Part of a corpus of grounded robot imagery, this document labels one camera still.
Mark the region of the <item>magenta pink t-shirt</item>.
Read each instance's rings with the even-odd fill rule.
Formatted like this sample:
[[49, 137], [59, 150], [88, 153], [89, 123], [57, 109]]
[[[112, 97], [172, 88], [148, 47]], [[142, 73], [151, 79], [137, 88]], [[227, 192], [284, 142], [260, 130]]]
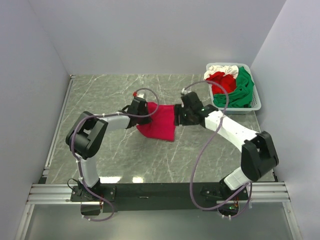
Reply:
[[143, 136], [169, 142], [175, 140], [174, 105], [159, 105], [156, 113], [151, 115], [150, 118], [150, 123], [136, 126]]

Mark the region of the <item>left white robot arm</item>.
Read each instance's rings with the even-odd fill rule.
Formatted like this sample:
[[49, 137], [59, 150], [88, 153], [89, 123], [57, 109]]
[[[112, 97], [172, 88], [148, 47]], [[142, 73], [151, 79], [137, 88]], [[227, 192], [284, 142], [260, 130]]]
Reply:
[[81, 165], [79, 182], [86, 184], [82, 195], [88, 201], [94, 201], [100, 195], [100, 178], [94, 156], [99, 151], [105, 134], [150, 123], [151, 117], [148, 114], [148, 104], [143, 93], [135, 96], [130, 105], [109, 116], [94, 115], [88, 111], [80, 114], [65, 142], [68, 146], [73, 146], [74, 153], [79, 158], [76, 161], [77, 165]]

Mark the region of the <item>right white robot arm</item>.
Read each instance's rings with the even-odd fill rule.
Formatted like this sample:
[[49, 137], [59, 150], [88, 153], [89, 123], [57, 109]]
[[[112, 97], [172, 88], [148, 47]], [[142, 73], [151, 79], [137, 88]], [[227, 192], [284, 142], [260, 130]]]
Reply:
[[174, 106], [176, 126], [201, 125], [232, 143], [241, 153], [240, 166], [219, 181], [218, 194], [230, 200], [237, 190], [249, 182], [256, 182], [279, 164], [271, 135], [251, 130], [211, 104], [206, 106], [193, 91], [183, 91], [181, 104]]

